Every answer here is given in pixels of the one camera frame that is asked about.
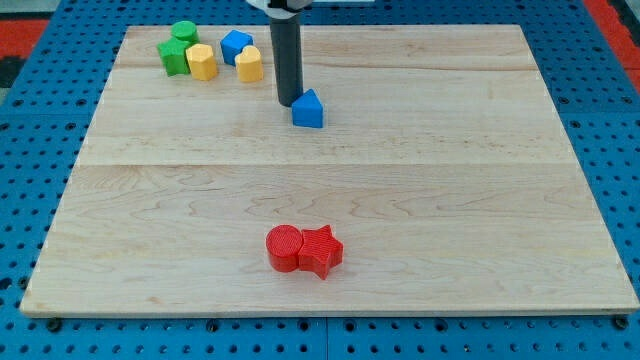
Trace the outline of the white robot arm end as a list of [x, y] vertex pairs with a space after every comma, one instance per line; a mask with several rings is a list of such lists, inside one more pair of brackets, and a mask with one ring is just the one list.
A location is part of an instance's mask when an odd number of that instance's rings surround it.
[[247, 3], [263, 11], [269, 18], [286, 20], [310, 6], [313, 0], [247, 0]]

